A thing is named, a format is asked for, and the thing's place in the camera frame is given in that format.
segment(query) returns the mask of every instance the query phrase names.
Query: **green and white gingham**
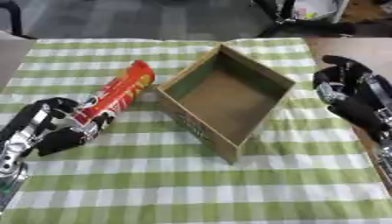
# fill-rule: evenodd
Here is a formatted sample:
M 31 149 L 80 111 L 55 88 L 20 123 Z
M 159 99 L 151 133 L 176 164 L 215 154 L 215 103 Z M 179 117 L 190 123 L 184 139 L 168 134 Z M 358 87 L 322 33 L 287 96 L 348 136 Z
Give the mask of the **green and white gingham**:
M 159 112 L 144 92 L 84 147 L 29 157 L 34 171 L 2 223 L 392 223 L 392 203 L 350 125 L 312 91 L 315 64 L 299 38 L 239 39 L 234 49 L 297 81 L 233 166 Z M 133 60 L 157 83 L 214 42 L 43 39 L 0 95 L 0 125 L 26 103 L 82 100 Z

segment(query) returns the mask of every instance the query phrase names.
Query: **can label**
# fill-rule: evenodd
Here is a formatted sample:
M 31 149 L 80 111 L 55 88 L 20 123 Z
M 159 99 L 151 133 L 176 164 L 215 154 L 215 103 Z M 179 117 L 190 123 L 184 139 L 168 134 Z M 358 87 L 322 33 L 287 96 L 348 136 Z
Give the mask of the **can label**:
M 122 70 L 120 76 L 115 77 L 80 105 L 73 119 L 84 126 L 103 113 L 116 117 L 154 80 L 155 74 L 152 69 L 145 62 L 136 60 L 130 67 Z

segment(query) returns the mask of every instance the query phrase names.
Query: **cardboard box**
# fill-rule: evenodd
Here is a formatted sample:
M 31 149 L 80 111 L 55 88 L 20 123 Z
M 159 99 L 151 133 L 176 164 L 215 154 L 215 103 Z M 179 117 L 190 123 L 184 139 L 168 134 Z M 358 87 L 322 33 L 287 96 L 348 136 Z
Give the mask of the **cardboard box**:
M 230 164 L 294 81 L 218 45 L 157 88 L 160 105 Z

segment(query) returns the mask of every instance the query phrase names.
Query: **white stripe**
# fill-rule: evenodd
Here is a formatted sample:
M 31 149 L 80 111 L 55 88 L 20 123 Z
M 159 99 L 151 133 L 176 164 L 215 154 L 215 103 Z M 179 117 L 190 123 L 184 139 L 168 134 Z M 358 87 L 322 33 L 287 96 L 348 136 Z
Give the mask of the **white stripe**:
M 214 222 L 176 222 L 177 224 L 390 224 L 392 219 L 345 219 L 345 220 L 249 220 L 249 221 L 214 221 Z
M 300 81 L 312 81 L 313 80 L 313 73 L 287 73 L 285 75 L 287 78 L 294 80 L 295 82 Z
M 327 119 L 327 118 L 339 118 L 334 113 L 330 112 L 326 108 L 280 108 L 274 109 L 271 114 L 273 119 L 277 120 L 294 120 L 294 119 Z
M 199 195 L 202 203 L 268 203 L 268 202 L 322 202 L 385 200 L 389 196 L 382 183 L 352 184 L 352 185 L 220 185 L 220 186 L 161 186 L 156 188 L 102 189 L 102 190 L 70 190 L 58 192 L 18 192 L 19 196 L 10 204 L 15 208 L 45 208 L 45 207 L 108 207 L 108 206 L 145 206 L 145 205 L 196 205 L 200 199 L 194 197 L 174 197 L 182 193 Z M 56 194 L 66 195 L 62 205 L 40 203 L 56 197 Z M 82 194 L 88 194 L 96 200 L 80 200 Z M 127 199 L 108 201 L 107 198 L 122 195 Z
M 358 138 L 351 129 L 313 129 L 313 130 L 265 130 L 260 135 L 265 143 L 327 143 L 352 142 Z
M 160 84 L 175 75 L 156 75 L 154 84 Z M 102 77 L 45 77 L 45 78 L 12 78 L 7 87 L 79 87 L 103 86 L 115 78 L 114 75 Z
M 195 53 L 206 52 L 213 49 L 213 46 L 208 45 L 185 45 L 185 46 L 152 46 L 143 48 L 86 48 L 86 49 L 33 49 L 29 51 L 29 57 L 65 57 L 65 56 L 119 56 L 119 55 L 152 55 L 170 53 L 177 55 L 181 53 L 188 53 L 189 56 L 195 56 Z
M 86 49 L 33 49 L 29 51 L 27 56 L 30 57 L 47 57 L 47 56 L 110 56 L 110 55 L 151 55 L 160 53 L 190 53 L 195 54 L 205 52 L 214 48 L 209 45 L 185 45 L 185 46 L 153 46 L 143 48 L 86 48 Z M 242 47 L 233 46 L 235 50 L 240 52 L 251 53 L 305 53 L 307 48 L 305 45 L 288 46 L 257 46 Z
M 181 68 L 190 66 L 194 60 L 146 60 L 153 69 L 158 68 Z M 130 61 L 110 62 L 69 62 L 69 63 L 23 63 L 18 70 L 21 71 L 59 71 L 59 70 L 101 70 L 121 69 L 128 67 Z
M 66 97 L 77 102 L 85 101 L 91 94 L 0 94 L 0 104 L 33 103 L 35 101 L 52 97 Z M 143 91 L 137 98 L 137 102 L 156 102 L 158 96 L 151 91 Z
M 89 95 L 90 94 L 0 94 L 0 104 L 32 103 L 38 100 L 52 98 L 55 96 L 66 97 L 76 100 L 77 102 L 82 102 Z M 317 97 L 317 95 L 314 94 L 313 91 L 301 89 L 292 90 L 289 96 L 296 99 L 310 99 Z M 143 91 L 136 98 L 136 100 L 140 102 L 156 102 L 158 100 L 158 96 L 155 92 Z
M 143 43 L 143 42 L 163 42 L 154 39 L 143 38 L 44 38 L 39 39 L 38 43 L 42 45 L 48 44 L 71 44 L 71 43 Z
M 367 155 L 256 155 L 243 156 L 234 165 L 220 157 L 148 157 L 128 159 L 82 159 L 29 161 L 33 176 L 89 175 L 149 172 L 234 172 L 260 170 L 365 169 L 372 167 Z

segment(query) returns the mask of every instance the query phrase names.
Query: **robotic arm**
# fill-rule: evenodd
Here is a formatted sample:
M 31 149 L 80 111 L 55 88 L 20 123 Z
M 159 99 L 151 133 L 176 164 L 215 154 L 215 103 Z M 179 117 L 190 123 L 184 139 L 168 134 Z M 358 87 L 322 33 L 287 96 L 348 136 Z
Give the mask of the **robotic arm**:
M 53 118 L 64 118 L 77 105 L 65 98 L 37 101 L 22 108 L 0 132 L 0 212 L 27 179 L 25 157 L 39 142 L 45 142 L 47 130 L 56 129 Z
M 119 74 L 82 104 L 60 97 L 29 104 L 0 131 L 0 214 L 27 179 L 24 160 L 34 149 L 43 157 L 96 138 L 155 79 L 141 60 Z M 54 118 L 72 124 L 58 129 Z
M 323 61 L 332 66 L 314 74 L 314 89 L 331 112 L 378 143 L 378 162 L 392 183 L 392 86 L 355 60 L 326 55 Z

